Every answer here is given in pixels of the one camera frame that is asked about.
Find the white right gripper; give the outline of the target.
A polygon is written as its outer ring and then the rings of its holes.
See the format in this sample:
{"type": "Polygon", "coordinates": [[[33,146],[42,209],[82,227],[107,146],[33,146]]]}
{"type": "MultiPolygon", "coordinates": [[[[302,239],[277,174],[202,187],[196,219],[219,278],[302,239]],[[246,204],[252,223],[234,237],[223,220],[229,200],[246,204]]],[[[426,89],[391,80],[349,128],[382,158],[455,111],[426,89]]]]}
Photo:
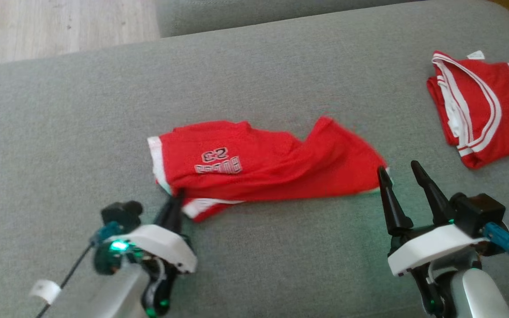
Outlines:
{"type": "MultiPolygon", "coordinates": [[[[409,240],[388,256],[388,265],[394,276],[399,276],[409,269],[451,255],[473,244],[488,242],[485,237],[472,238],[460,230],[458,226],[447,225],[455,214],[449,200],[418,161],[411,161],[410,167],[418,185],[424,190],[432,211],[433,224],[445,226],[437,227],[428,233],[409,240]]],[[[383,166],[378,167],[377,176],[387,232],[392,237],[400,236],[414,227],[413,221],[402,210],[393,191],[393,183],[387,169],[383,166]]]]}

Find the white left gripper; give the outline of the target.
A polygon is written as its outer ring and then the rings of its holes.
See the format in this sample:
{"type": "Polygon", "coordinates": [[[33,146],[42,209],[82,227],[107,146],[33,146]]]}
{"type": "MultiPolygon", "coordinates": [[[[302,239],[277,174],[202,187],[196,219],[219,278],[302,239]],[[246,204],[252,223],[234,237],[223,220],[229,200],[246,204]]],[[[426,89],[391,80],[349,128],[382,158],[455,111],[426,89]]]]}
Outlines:
{"type": "Polygon", "coordinates": [[[180,273],[194,273],[198,258],[192,248],[179,235],[182,231],[182,206],[185,189],[169,197],[154,217],[155,225],[141,225],[128,234],[112,237],[159,257],[176,266],[180,273]]]}

